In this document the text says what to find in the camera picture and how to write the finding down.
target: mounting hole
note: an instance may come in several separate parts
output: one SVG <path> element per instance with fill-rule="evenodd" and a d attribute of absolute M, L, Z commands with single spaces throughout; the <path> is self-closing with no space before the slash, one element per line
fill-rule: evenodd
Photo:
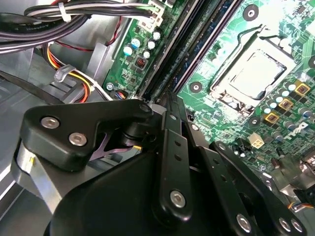
<path fill-rule="evenodd" d="M 259 15 L 259 8 L 255 4 L 248 5 L 243 12 L 243 18 L 245 21 L 253 21 L 257 19 Z"/>
<path fill-rule="evenodd" d="M 181 146 L 181 144 L 179 143 L 179 142 L 177 142 L 177 141 L 175 141 L 175 144 L 177 145 L 177 146 Z"/>
<path fill-rule="evenodd" d="M 213 159 L 213 162 L 216 163 L 217 165 L 220 164 L 217 159 Z"/>
<path fill-rule="evenodd" d="M 224 182 L 227 182 L 227 179 L 224 175 L 221 175 L 221 179 L 224 181 Z"/>
<path fill-rule="evenodd" d="M 179 155 L 177 155 L 177 154 L 175 154 L 175 159 L 178 160 L 178 161 L 182 161 L 182 158 Z"/>
<path fill-rule="evenodd" d="M 315 56 L 312 56 L 309 60 L 309 67 L 315 68 Z"/>
<path fill-rule="evenodd" d="M 198 93 L 202 91 L 202 84 L 198 81 L 192 82 L 189 88 L 190 88 L 190 91 L 192 91 L 193 93 Z"/>

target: orange wire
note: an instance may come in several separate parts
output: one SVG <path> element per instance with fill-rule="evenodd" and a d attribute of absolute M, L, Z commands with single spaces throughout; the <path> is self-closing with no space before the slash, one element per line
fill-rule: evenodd
<path fill-rule="evenodd" d="M 50 57 L 51 61 L 55 64 L 55 66 L 60 68 L 59 64 L 56 62 L 54 57 L 51 55 L 50 51 L 49 51 L 49 57 Z M 88 94 L 89 94 L 88 87 L 84 83 L 83 83 L 83 87 L 84 87 L 84 97 L 80 100 L 80 103 L 86 102 L 88 99 Z"/>

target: capacitor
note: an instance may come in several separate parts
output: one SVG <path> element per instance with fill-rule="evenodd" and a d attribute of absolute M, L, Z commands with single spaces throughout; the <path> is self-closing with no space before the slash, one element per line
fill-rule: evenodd
<path fill-rule="evenodd" d="M 283 135 L 279 131 L 275 131 L 272 133 L 272 136 L 274 137 L 275 140 L 278 142 L 282 142 L 284 140 Z"/>
<path fill-rule="evenodd" d="M 271 109 L 270 109 L 267 105 L 262 105 L 262 106 L 261 106 L 261 110 L 262 110 L 265 114 L 271 113 Z"/>
<path fill-rule="evenodd" d="M 124 54 L 125 54 L 126 56 L 131 56 L 132 53 L 133 53 L 132 46 L 131 46 L 131 45 L 126 45 L 126 46 L 124 47 Z"/>
<path fill-rule="evenodd" d="M 238 148 L 237 145 L 233 144 L 233 145 L 232 145 L 232 150 L 233 150 L 233 152 L 234 152 L 235 155 L 238 156 L 238 155 L 240 154 L 240 151 L 239 151 L 239 148 Z"/>
<path fill-rule="evenodd" d="M 290 92 L 288 90 L 286 90 L 285 88 L 280 88 L 278 89 L 278 93 L 282 96 L 282 97 L 288 97 Z"/>
<path fill-rule="evenodd" d="M 271 100 L 271 99 L 267 100 L 266 103 L 267 103 L 267 105 L 268 105 L 270 108 L 272 108 L 272 109 L 274 109 L 274 108 L 277 107 L 277 104 L 276 104 L 273 100 Z"/>
<path fill-rule="evenodd" d="M 159 41 L 162 38 L 162 31 L 159 28 L 156 28 L 152 33 L 152 38 L 155 41 Z"/>
<path fill-rule="evenodd" d="M 309 118 L 313 115 L 313 113 L 306 107 L 300 108 L 299 113 L 305 118 Z"/>
<path fill-rule="evenodd" d="M 280 158 L 284 158 L 284 157 L 285 157 L 284 151 L 282 150 L 281 147 L 277 147 L 277 148 L 276 148 L 276 152 L 277 152 L 277 154 L 278 154 L 278 156 L 279 156 Z"/>
<path fill-rule="evenodd" d="M 140 41 L 140 39 L 139 39 L 138 37 L 133 38 L 133 39 L 131 40 L 131 45 L 132 45 L 132 47 L 135 48 L 135 49 L 140 48 L 140 46 L 141 46 L 141 41 Z"/>
<path fill-rule="evenodd" d="M 279 169 L 279 167 L 280 167 L 280 162 L 277 160 L 277 159 L 275 159 L 275 158 L 271 158 L 271 164 L 273 165 L 273 167 L 275 168 L 275 169 Z"/>
<path fill-rule="evenodd" d="M 150 50 L 146 49 L 143 51 L 142 55 L 145 59 L 149 59 L 151 57 L 151 52 Z"/>
<path fill-rule="evenodd" d="M 281 97 L 280 94 L 274 94 L 274 95 L 272 96 L 272 98 L 273 98 L 277 103 L 281 103 L 281 102 L 284 100 L 284 98 Z"/>
<path fill-rule="evenodd" d="M 285 82 L 283 85 L 289 91 L 294 91 L 296 89 L 296 85 L 290 81 Z"/>
<path fill-rule="evenodd" d="M 148 41 L 148 48 L 150 49 L 150 50 L 152 50 L 152 49 L 154 49 L 156 47 L 156 42 L 153 40 L 153 39 L 150 39 L 149 41 Z"/>
<path fill-rule="evenodd" d="M 283 124 L 285 125 L 285 127 L 286 127 L 289 131 L 293 131 L 293 130 L 296 129 L 296 125 L 295 125 L 292 121 L 290 121 L 290 120 L 284 122 Z"/>

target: chip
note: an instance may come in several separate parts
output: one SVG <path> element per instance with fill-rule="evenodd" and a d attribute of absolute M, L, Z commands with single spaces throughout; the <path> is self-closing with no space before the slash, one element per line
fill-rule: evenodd
<path fill-rule="evenodd" d="M 290 100 L 288 99 L 284 99 L 280 104 L 279 104 L 279 107 L 285 109 L 286 111 L 290 110 L 292 107 L 293 107 L 293 102 L 291 102 Z"/>
<path fill-rule="evenodd" d="M 136 59 L 135 65 L 136 65 L 139 69 L 143 70 L 143 69 L 145 68 L 145 66 L 147 65 L 147 60 L 145 60 L 145 59 L 143 59 L 143 58 L 141 58 L 141 57 L 138 57 L 138 58 Z"/>
<path fill-rule="evenodd" d="M 268 121 L 268 122 L 270 122 L 270 123 L 272 123 L 272 124 L 274 124 L 274 123 L 276 123 L 278 120 L 279 120 L 279 116 L 278 115 L 276 115 L 276 114 L 274 114 L 274 113 L 270 113 L 266 118 L 265 118 L 265 120 L 266 121 Z"/>
<path fill-rule="evenodd" d="M 300 96 L 304 96 L 306 93 L 308 93 L 311 88 L 309 86 L 307 86 L 305 83 L 302 83 L 301 81 L 296 81 L 296 89 L 295 92 L 300 95 Z"/>

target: screw hole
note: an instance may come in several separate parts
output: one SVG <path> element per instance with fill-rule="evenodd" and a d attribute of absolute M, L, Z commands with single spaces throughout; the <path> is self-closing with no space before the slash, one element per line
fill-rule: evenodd
<path fill-rule="evenodd" d="M 220 164 L 217 159 L 213 159 L 213 162 L 216 163 L 217 165 Z"/>
<path fill-rule="evenodd" d="M 227 182 L 226 177 L 225 177 L 224 175 L 221 175 L 221 179 L 222 179 L 224 182 Z"/>
<path fill-rule="evenodd" d="M 177 141 L 175 141 L 175 144 L 177 145 L 177 146 L 181 146 L 181 144 L 179 143 L 179 142 L 177 142 Z"/>
<path fill-rule="evenodd" d="M 177 154 L 175 155 L 175 159 L 178 160 L 178 161 L 182 161 L 181 157 L 179 155 L 177 155 Z"/>

